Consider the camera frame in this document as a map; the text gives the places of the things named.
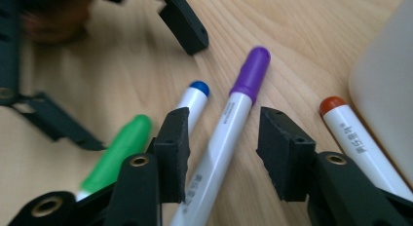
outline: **white container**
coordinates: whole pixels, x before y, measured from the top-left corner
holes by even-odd
[[[403,0],[350,75],[352,101],[413,186],[413,0]]]

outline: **green cap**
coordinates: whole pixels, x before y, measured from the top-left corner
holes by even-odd
[[[132,154],[145,152],[151,126],[149,117],[145,115],[137,115],[127,123],[83,181],[82,190],[92,194],[115,182],[122,162]]]

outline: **wood grain surface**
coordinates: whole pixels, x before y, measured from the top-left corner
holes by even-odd
[[[340,95],[357,58],[401,0],[187,0],[209,35],[207,50],[187,56],[159,18],[160,0],[94,0],[87,34],[58,46],[23,40],[21,85],[46,92],[106,144],[136,114],[152,136],[194,80],[211,95],[190,137],[190,177],[224,109],[248,52],[265,46],[272,60],[251,109],[208,225],[310,225],[305,203],[281,202],[256,155],[261,106],[285,112],[317,143],[339,151],[320,102]],[[47,192],[76,193],[102,152],[52,142],[21,116],[0,108],[0,225]],[[163,206],[169,225],[177,205]]]

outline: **marker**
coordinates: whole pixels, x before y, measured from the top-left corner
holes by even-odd
[[[150,132],[151,121],[145,115],[137,115],[127,123],[82,182],[77,201],[115,182],[122,162],[132,154],[145,152]]]
[[[254,48],[248,55],[241,73],[230,91],[228,103],[207,145],[186,192],[186,202],[179,205],[171,226],[206,225],[225,172],[248,116],[256,100],[270,53]]]
[[[195,81],[182,95],[177,108],[188,107],[188,133],[191,134],[192,129],[197,124],[204,107],[207,104],[207,98],[209,96],[209,87],[205,82]]]
[[[319,106],[319,112],[346,155],[377,188],[413,201],[413,194],[406,183],[342,98],[326,98]]]

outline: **purple cap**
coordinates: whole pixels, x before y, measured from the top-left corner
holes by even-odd
[[[234,92],[246,94],[251,98],[252,104],[254,104],[270,60],[271,55],[267,49],[263,47],[252,49],[241,68],[240,75],[238,75],[230,94]]]

